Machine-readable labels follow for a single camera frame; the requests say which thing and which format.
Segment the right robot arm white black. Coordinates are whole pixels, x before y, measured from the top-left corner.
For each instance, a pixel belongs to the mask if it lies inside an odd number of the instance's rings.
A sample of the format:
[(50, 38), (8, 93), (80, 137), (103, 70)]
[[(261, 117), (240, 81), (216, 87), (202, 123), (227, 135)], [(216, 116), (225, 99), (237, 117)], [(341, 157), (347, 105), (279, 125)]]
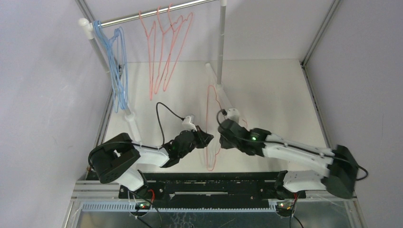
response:
[(306, 190), (326, 190), (342, 199), (354, 195), (359, 165), (345, 146), (310, 146), (264, 129), (247, 130), (231, 119), (219, 123), (218, 131), (223, 149), (236, 148), (249, 156), (276, 158), (306, 167), (305, 171), (281, 171), (274, 186), (279, 197)]

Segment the pink wire hanger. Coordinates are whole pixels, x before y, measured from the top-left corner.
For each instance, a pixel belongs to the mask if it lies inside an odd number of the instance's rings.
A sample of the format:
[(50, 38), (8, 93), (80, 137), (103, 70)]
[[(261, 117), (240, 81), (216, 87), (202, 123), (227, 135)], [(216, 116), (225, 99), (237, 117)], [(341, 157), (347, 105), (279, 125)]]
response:
[(170, 44), (169, 52), (166, 58), (166, 62), (162, 72), (162, 77), (160, 80), (161, 82), (163, 82), (164, 92), (168, 89), (177, 62), (182, 54), (182, 50), (186, 43), (186, 39), (194, 18), (193, 13), (190, 12), (187, 16), (180, 15), (177, 19), (173, 20), (171, 17), (172, 10), (173, 5), (170, 4), (167, 10), (169, 26), (167, 26), (167, 28), (163, 28), (162, 24), (159, 23), (160, 31), (162, 33), (162, 44), (161, 44), (162, 48), (164, 45), (166, 35), (168, 34), (171, 36), (171, 41), (169, 43)]
[[(162, 33), (162, 41), (161, 41), (161, 49), (160, 49), (160, 59), (158, 62), (158, 75), (157, 75), (157, 79), (154, 85), (154, 89), (153, 92), (154, 94), (158, 94), (161, 84), (163, 83), (163, 91), (165, 92), (168, 88), (168, 85), (170, 83), (171, 77), (172, 76), (168, 76), (168, 74), (170, 73), (170, 62), (171, 62), (171, 57), (172, 57), (172, 53), (173, 53), (173, 49), (175, 47), (175, 43), (177, 40), (177, 37), (179, 35), (179, 31), (181, 29), (182, 26), (182, 22), (183, 22), (183, 17), (180, 16), (175, 22), (173, 22), (170, 12), (171, 12), (171, 6), (172, 3), (168, 6), (167, 8), (167, 15), (168, 15), (168, 20), (169, 20), (169, 27), (167, 29), (164, 29), (160, 20), (160, 16), (159, 16), (159, 8), (157, 10), (157, 21), (158, 21), (158, 25), (160, 28), (160, 31)], [(167, 36), (167, 34), (171, 34), (172, 35), (172, 39), (171, 39), (171, 43), (170, 43), (170, 48), (169, 48), (169, 52), (168, 52), (168, 57), (165, 61), (165, 65), (163, 70), (161, 70), (161, 66), (162, 66), (162, 62), (163, 62), (163, 56), (164, 56), (164, 43), (165, 43), (165, 37)]]
[(217, 157), (221, 152), (215, 115), (220, 109), (231, 109), (233, 105), (221, 85), (209, 85), (206, 98), (205, 130), (214, 138), (205, 148), (205, 165), (207, 171), (214, 171)]
[(153, 100), (154, 95), (154, 65), (155, 65), (155, 45), (156, 45), (156, 22), (153, 20), (150, 29), (148, 30), (144, 20), (142, 12), (139, 11), (139, 19), (144, 28), (144, 32), (147, 39), (148, 50), (148, 65), (149, 65), (149, 100)]

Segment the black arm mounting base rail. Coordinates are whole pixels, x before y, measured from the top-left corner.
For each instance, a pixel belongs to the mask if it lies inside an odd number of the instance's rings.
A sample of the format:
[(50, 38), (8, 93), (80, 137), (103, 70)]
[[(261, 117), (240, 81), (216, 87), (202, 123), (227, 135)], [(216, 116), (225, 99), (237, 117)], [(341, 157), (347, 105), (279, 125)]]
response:
[[(153, 206), (160, 212), (276, 212), (280, 202), (291, 201), (294, 193), (279, 193), (271, 173), (237, 175), (206, 174), (203, 180), (193, 176), (173, 174), (147, 174), (148, 186), (138, 195), (150, 200), (155, 192)], [(128, 189), (117, 183), (101, 184), (97, 180), (78, 181), (75, 195), (92, 199), (84, 209), (94, 211), (132, 211), (136, 202)], [(321, 191), (300, 193), (295, 208), (342, 208), (338, 198)]]

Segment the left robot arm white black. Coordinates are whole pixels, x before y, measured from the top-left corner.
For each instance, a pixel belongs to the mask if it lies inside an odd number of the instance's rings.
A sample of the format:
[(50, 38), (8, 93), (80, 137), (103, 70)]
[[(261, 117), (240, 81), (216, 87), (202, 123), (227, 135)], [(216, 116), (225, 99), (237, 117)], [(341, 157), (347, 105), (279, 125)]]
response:
[(194, 149), (207, 147), (213, 138), (213, 135), (196, 127), (195, 130), (180, 132), (160, 147), (152, 147), (140, 145), (132, 141), (127, 133), (121, 133), (95, 147), (88, 155), (88, 164), (96, 172), (100, 183), (118, 183), (137, 198), (143, 198), (149, 186), (143, 174), (136, 170), (137, 164), (172, 167)]

